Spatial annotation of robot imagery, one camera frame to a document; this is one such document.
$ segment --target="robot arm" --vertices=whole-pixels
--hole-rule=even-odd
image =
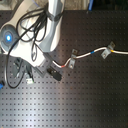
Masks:
[[[61,13],[64,9],[65,0],[49,0],[49,6],[47,12],[47,27],[46,33],[43,40],[40,42],[35,42],[38,46],[37,49],[34,48],[37,52],[36,61],[32,61],[31,59],[31,48],[33,45],[33,40],[29,42],[24,42],[24,40],[29,40],[32,36],[31,32],[28,32],[23,36],[24,40],[19,40],[16,46],[13,48],[11,52],[11,56],[20,57],[27,62],[29,62],[33,67],[40,66],[44,61],[45,57],[43,55],[44,52],[52,52],[58,45],[60,39],[60,28],[62,17]],[[19,19],[25,15],[26,13],[40,9],[40,7],[33,0],[24,0],[18,9],[16,10],[12,19],[5,23],[0,31],[0,44],[5,52],[8,54],[9,49],[12,47],[13,43],[24,33],[20,26],[18,26],[18,31],[16,31],[17,23]],[[24,20],[23,26],[29,28],[38,17],[30,18],[29,20]],[[43,27],[39,33],[38,38],[44,35],[45,27]]]

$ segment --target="cable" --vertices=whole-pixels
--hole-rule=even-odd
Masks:
[[[30,20],[31,18],[33,17],[38,17],[34,23],[34,26],[32,28],[32,30],[28,30],[27,28],[25,28],[23,26],[23,22],[26,21],[26,20]],[[33,33],[33,37],[29,38],[29,40],[24,40],[23,38],[21,38],[21,40],[23,42],[30,42],[32,41],[32,47],[31,47],[31,59],[33,62],[36,61],[36,58],[37,58],[37,47],[36,47],[36,41],[37,42],[41,42],[45,35],[46,35],[46,28],[47,28],[47,14],[46,14],[46,9],[45,8],[41,8],[41,9],[37,9],[37,10],[34,10],[34,11],[31,11],[27,14],[25,14],[24,16],[22,16],[20,18],[20,20],[18,21],[17,23],[17,26],[16,26],[16,30],[18,32],[18,26],[20,25],[20,27],[26,31],[28,30],[28,32],[32,32]],[[37,36],[38,36],[38,33],[39,31],[44,27],[44,34],[42,35],[42,38],[40,40],[37,40]]]
[[[120,52],[120,51],[115,51],[115,50],[111,50],[111,52],[117,53],[117,54],[128,55],[128,52]]]
[[[75,59],[83,58],[83,57],[89,56],[89,55],[91,55],[91,54],[93,54],[93,53],[95,53],[95,52],[98,52],[98,51],[101,51],[101,50],[105,50],[105,49],[107,49],[107,47],[98,48],[98,49],[96,49],[96,50],[94,50],[94,51],[92,51],[92,52],[86,53],[86,54],[84,54],[84,55],[77,56]],[[57,64],[55,61],[52,61],[52,62],[53,62],[53,64],[55,64],[58,68],[64,68],[64,67],[67,66],[67,64],[69,63],[70,60],[71,60],[71,58],[69,58],[69,59],[66,61],[66,63],[65,63],[64,65],[62,65],[62,66],[59,65],[59,64]]]
[[[14,42],[14,44],[13,44],[12,47],[9,49],[9,52],[8,52],[8,54],[7,54],[6,61],[5,61],[5,64],[6,64],[6,65],[5,65],[5,69],[4,69],[4,73],[5,73],[4,75],[5,75],[5,82],[6,82],[6,84],[8,84],[8,86],[9,86],[10,88],[12,88],[12,89],[15,89],[15,88],[17,88],[17,87],[19,86],[19,84],[21,83],[21,81],[22,81],[22,79],[23,79],[25,70],[23,71],[22,77],[21,77],[20,81],[18,82],[18,84],[17,84],[15,87],[11,86],[11,85],[9,84],[9,82],[8,82],[8,77],[7,77],[7,69],[8,69],[8,61],[9,61],[10,53],[11,53],[11,51],[13,50],[13,48],[15,47],[15,45],[18,43],[18,41],[21,40],[21,38],[22,38],[31,28],[33,28],[34,25],[35,25],[35,24],[31,25],[21,36],[19,36],[19,38]]]

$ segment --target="white cable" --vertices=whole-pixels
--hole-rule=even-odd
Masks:
[[[106,49],[106,47],[98,48],[98,49],[94,50],[94,53],[98,52],[98,51],[101,51],[101,50],[105,50],[105,49]],[[81,55],[81,56],[77,56],[76,58],[79,59],[79,58],[83,58],[83,57],[86,57],[86,56],[89,56],[89,55],[91,55],[91,52],[89,52],[87,54],[84,54],[84,55]]]
[[[62,68],[62,66],[58,65],[55,61],[52,61],[58,68]]]
[[[96,49],[96,50],[94,50],[94,51],[92,51],[92,52],[89,52],[89,53],[87,53],[87,54],[77,56],[75,59],[79,59],[79,58],[83,58],[83,57],[89,56],[89,55],[91,55],[91,54],[93,54],[93,53],[95,53],[95,52],[98,52],[98,51],[101,51],[101,50],[105,50],[106,48],[107,48],[107,47],[98,48],[98,49]],[[60,65],[57,64],[55,61],[52,61],[52,62],[53,62],[53,64],[55,64],[58,68],[63,68],[63,67],[66,67],[66,66],[67,66],[67,64],[69,63],[70,60],[71,60],[71,58],[69,58],[63,66],[60,66]]]
[[[112,50],[113,53],[117,53],[117,54],[125,54],[125,55],[128,55],[128,52],[120,52],[120,51],[114,51]]]

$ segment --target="black cable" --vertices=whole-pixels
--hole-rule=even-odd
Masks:
[[[13,50],[13,48],[15,47],[15,45],[18,43],[18,41],[21,40],[21,38],[22,38],[34,25],[35,25],[35,24],[33,24],[31,27],[28,28],[28,30],[26,30],[21,36],[19,36],[19,38],[14,42],[14,44],[13,44],[12,47],[9,49],[9,52],[8,52],[8,54],[7,54],[6,62],[5,62],[6,65],[5,65],[5,70],[4,70],[4,73],[5,73],[5,82],[6,82],[6,84],[8,84],[8,86],[9,86],[10,88],[12,88],[12,89],[15,89],[15,88],[17,88],[17,87],[19,86],[19,84],[21,83],[21,81],[22,81],[22,79],[23,79],[23,77],[24,77],[25,70],[23,71],[22,77],[21,77],[20,81],[18,82],[18,84],[17,84],[15,87],[11,86],[11,85],[9,84],[9,82],[8,82],[8,77],[7,77],[7,69],[8,69],[8,61],[9,61],[10,53],[11,53],[11,51]]]
[[[33,26],[33,30],[29,30],[28,32],[33,32],[33,36],[29,39],[29,40],[24,40],[24,39],[22,39],[21,38],[21,41],[23,41],[23,42],[30,42],[30,41],[32,41],[32,47],[31,47],[31,59],[32,59],[32,61],[33,62],[35,62],[36,61],[36,58],[37,58],[37,47],[36,47],[36,41],[37,42],[41,42],[43,39],[44,39],[44,37],[45,37],[45,35],[46,35],[46,23],[47,23],[47,14],[46,14],[46,9],[38,9],[38,10],[35,10],[35,11],[31,11],[31,12],[29,12],[29,13],[27,13],[27,14],[25,14],[24,16],[22,16],[21,18],[20,18],[20,20],[18,21],[18,24],[17,24],[17,26],[16,26],[16,30],[17,30],[17,32],[18,32],[18,26],[20,25],[20,27],[23,29],[23,30],[28,30],[27,28],[25,28],[25,27],[23,27],[23,25],[22,25],[22,23],[25,21],[25,20],[29,20],[30,18],[33,18],[33,17],[37,17],[38,16],[38,18],[37,18],[37,20],[35,21],[35,25]],[[39,33],[39,31],[43,28],[43,27],[45,27],[44,28],[44,34],[43,34],[43,36],[42,36],[42,38],[40,39],[40,40],[37,40],[37,36],[38,36],[38,33]]]
[[[30,14],[35,13],[35,12],[38,12],[38,11],[41,11],[41,12],[38,13],[38,14],[30,15]],[[35,22],[34,24],[32,24],[31,27],[29,27],[28,29],[26,29],[26,28],[24,28],[24,27],[22,26],[22,22],[23,22],[24,20],[30,19],[30,18],[32,18],[32,17],[37,17],[37,16],[38,16],[38,18],[37,18],[36,22]],[[25,69],[24,69],[24,71],[23,71],[23,74],[22,74],[21,79],[20,79],[20,81],[18,82],[18,84],[17,84],[15,87],[11,86],[11,85],[9,84],[8,77],[7,77],[7,69],[8,69],[8,61],[9,61],[10,53],[11,53],[11,51],[13,50],[13,48],[15,47],[15,45],[18,43],[19,40],[22,40],[22,41],[24,41],[24,42],[29,42],[29,41],[32,41],[32,40],[34,39],[33,44],[32,44],[32,49],[31,49],[31,57],[32,57],[32,60],[33,60],[33,61],[36,60],[36,58],[37,58],[37,45],[36,45],[35,41],[42,41],[42,40],[44,39],[44,37],[45,37],[45,34],[46,34],[46,24],[47,24],[46,12],[44,11],[44,9],[37,9],[37,10],[28,12],[28,13],[26,13],[25,15],[23,15],[23,16],[19,19],[19,21],[18,21],[18,23],[17,23],[17,25],[16,25],[16,31],[17,31],[17,33],[18,33],[18,26],[19,26],[19,24],[20,24],[21,28],[24,29],[25,31],[22,33],[22,35],[19,36],[19,38],[14,42],[14,44],[12,45],[12,47],[9,49],[9,52],[8,52],[8,54],[7,54],[7,57],[6,57],[6,66],[5,66],[5,71],[4,71],[4,72],[5,72],[5,82],[6,82],[6,84],[8,84],[8,86],[9,86],[10,88],[12,88],[12,89],[17,88],[17,87],[19,86],[19,84],[21,83],[21,81],[22,81],[22,79],[23,79],[23,77],[24,77]],[[43,37],[41,38],[41,40],[37,40],[38,33],[39,33],[40,29],[43,28],[44,26],[45,26],[44,35],[43,35]],[[27,32],[33,32],[33,33],[34,33],[34,36],[33,36],[30,40],[25,41],[25,40],[22,39],[22,37],[23,37],[25,34],[27,34]],[[34,49],[34,46],[35,46],[35,48],[36,48],[36,54],[35,54],[36,56],[35,56],[35,59],[33,59],[33,49]]]

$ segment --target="optical breadboard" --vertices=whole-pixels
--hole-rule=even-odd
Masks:
[[[11,11],[0,11],[0,27],[10,20]],[[107,47],[128,51],[127,11],[65,11],[58,47],[50,53],[63,65],[71,57]],[[41,78],[33,70],[34,84],[25,76],[16,89],[5,85],[0,90],[1,128],[128,128],[128,55],[111,53],[105,60],[103,51],[77,59],[74,69],[59,69],[62,80],[49,74]],[[4,80],[5,55],[0,55],[0,80]],[[19,79],[11,75],[9,82]],[[44,71],[49,60],[40,67]]]

